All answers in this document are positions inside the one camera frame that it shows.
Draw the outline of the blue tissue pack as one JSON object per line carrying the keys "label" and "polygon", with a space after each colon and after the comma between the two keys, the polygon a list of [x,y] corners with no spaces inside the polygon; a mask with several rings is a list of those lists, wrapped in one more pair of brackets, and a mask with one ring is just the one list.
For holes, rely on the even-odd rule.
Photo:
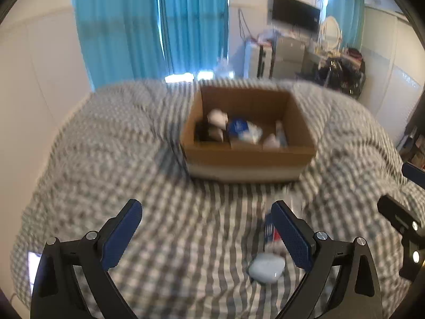
{"label": "blue tissue pack", "polygon": [[262,129],[254,123],[242,118],[233,119],[228,123],[228,137],[256,145],[263,135]]}

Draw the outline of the black pouch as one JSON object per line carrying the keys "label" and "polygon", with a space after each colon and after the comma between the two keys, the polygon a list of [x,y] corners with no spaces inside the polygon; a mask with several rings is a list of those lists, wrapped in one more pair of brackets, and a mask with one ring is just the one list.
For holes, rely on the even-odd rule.
{"label": "black pouch", "polygon": [[208,142],[210,140],[209,129],[210,124],[208,123],[208,121],[197,121],[194,126],[194,141]]}

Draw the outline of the hanging black garment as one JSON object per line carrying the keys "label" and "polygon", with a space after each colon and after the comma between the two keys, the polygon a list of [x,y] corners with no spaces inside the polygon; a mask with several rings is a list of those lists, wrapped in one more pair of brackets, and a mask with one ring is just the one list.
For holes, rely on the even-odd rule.
{"label": "hanging black garment", "polygon": [[411,118],[405,129],[405,136],[407,137],[403,145],[412,139],[416,140],[418,135],[424,135],[424,121],[425,121],[425,93],[423,92]]}

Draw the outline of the white earbud case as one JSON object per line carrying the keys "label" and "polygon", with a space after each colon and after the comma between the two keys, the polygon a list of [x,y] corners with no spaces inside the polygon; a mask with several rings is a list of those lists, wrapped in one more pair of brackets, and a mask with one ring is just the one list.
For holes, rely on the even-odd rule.
{"label": "white earbud case", "polygon": [[275,254],[258,254],[248,268],[249,276],[260,284],[273,284],[283,274],[285,260]]}

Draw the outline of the clear floss pick jar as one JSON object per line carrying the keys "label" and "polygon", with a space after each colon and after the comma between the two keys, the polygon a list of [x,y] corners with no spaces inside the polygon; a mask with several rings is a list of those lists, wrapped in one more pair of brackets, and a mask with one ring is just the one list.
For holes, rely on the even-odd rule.
{"label": "clear floss pick jar", "polygon": [[[283,195],[278,200],[284,201],[296,218],[302,217],[304,200],[300,192],[287,190],[283,192]],[[271,207],[266,211],[264,217],[264,252],[282,258],[285,258],[289,254],[272,222]]]}

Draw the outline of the grey checkered bed quilt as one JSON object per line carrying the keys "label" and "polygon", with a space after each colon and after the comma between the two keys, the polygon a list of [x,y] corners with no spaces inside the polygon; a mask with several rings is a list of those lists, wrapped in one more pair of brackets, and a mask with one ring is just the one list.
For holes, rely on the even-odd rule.
{"label": "grey checkered bed quilt", "polygon": [[288,262],[275,284],[249,279],[264,245],[264,216],[286,194],[297,214],[331,238],[369,244],[388,318],[410,284],[399,276],[401,237],[377,211],[389,194],[424,218],[424,190],[377,120],[352,98],[308,82],[263,84],[293,94],[317,147],[293,184],[221,184],[192,179],[179,136],[198,86],[128,81],[94,92],[56,138],[47,169],[22,214],[11,252],[17,297],[31,302],[27,255],[52,236],[82,238],[129,199],[143,219],[110,272],[139,318],[274,318],[303,272]]}

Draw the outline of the crumpled clear plastic wrapper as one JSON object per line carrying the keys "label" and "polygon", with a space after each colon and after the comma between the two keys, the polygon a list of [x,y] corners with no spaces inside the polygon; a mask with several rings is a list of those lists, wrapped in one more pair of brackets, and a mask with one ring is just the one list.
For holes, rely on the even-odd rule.
{"label": "crumpled clear plastic wrapper", "polygon": [[262,147],[264,149],[278,149],[281,148],[281,142],[276,137],[275,134],[270,134],[266,137],[264,142],[262,143]]}

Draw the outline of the white oval mirror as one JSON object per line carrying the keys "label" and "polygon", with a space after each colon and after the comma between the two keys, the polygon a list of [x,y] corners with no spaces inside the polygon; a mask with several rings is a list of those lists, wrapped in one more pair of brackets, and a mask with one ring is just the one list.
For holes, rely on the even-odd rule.
{"label": "white oval mirror", "polygon": [[342,43],[342,31],[334,16],[327,16],[319,31],[319,45],[325,52],[338,53]]}

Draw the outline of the grey mini fridge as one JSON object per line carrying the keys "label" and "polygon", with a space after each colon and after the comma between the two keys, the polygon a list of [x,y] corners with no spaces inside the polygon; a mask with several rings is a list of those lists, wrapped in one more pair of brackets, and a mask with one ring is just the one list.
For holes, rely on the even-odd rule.
{"label": "grey mini fridge", "polygon": [[274,43],[272,78],[295,79],[302,71],[305,44],[291,37],[278,37]]}

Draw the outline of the blue curtain right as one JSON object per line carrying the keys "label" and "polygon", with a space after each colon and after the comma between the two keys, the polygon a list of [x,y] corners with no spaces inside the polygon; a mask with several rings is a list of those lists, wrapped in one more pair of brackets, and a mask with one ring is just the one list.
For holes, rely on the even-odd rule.
{"label": "blue curtain right", "polygon": [[361,48],[364,0],[329,0],[326,16],[333,16],[338,22],[343,48]]}

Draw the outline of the blue curtain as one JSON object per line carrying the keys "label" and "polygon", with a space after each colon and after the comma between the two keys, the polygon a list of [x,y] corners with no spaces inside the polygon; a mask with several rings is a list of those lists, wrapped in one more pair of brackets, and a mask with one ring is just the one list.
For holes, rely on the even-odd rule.
{"label": "blue curtain", "polygon": [[333,16],[338,22],[343,48],[361,48],[364,0],[329,0],[326,16]]}
{"label": "blue curtain", "polygon": [[94,89],[211,71],[228,56],[228,0],[72,0]]}

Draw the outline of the white drawer cabinet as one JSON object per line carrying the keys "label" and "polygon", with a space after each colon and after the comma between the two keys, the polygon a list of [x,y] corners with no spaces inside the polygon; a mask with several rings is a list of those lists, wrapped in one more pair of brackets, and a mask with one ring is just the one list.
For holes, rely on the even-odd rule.
{"label": "white drawer cabinet", "polygon": [[244,54],[244,78],[266,78],[271,72],[272,46],[269,43],[247,42]]}

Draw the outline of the white plastic bottle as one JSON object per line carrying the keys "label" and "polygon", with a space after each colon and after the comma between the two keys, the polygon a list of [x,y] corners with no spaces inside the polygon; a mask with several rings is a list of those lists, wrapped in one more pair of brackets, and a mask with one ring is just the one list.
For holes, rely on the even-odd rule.
{"label": "white plastic bottle", "polygon": [[207,115],[208,137],[214,141],[223,142],[229,122],[228,115],[221,110],[211,110]]}

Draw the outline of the blue curtain left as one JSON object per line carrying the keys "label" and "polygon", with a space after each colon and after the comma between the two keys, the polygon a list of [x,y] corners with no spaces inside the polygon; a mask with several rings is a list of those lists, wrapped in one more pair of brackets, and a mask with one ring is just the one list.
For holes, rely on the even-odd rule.
{"label": "blue curtain left", "polygon": [[228,0],[72,0],[94,89],[211,71],[228,56]]}

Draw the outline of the black wall television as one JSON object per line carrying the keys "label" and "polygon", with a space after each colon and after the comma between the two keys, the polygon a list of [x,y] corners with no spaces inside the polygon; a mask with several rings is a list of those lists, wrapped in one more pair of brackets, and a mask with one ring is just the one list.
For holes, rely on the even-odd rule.
{"label": "black wall television", "polygon": [[299,0],[273,0],[271,19],[309,32],[319,29],[321,10]]}

